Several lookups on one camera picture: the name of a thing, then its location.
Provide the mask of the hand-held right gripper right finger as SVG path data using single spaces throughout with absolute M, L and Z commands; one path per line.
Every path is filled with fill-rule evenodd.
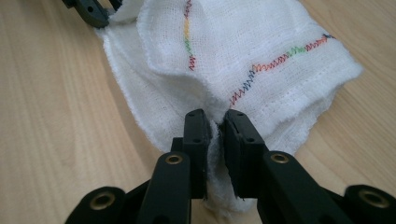
M 293 156 L 267 148 L 246 114 L 228 110 L 222 129 L 234 194 L 257 201 L 263 224 L 353 224 Z

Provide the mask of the white cloth with coloured stitching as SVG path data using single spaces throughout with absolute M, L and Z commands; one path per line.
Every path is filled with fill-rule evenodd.
M 336 91 L 361 73 L 300 0 L 123 0 L 99 30 L 138 126 L 159 150 L 203 109 L 235 109 L 272 150 L 294 153 Z

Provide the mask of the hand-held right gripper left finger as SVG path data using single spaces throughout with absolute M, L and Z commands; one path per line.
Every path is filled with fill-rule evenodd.
M 190 224 L 191 201 L 206 197 L 211 129 L 205 112 L 189 112 L 181 137 L 157 160 L 136 224 Z

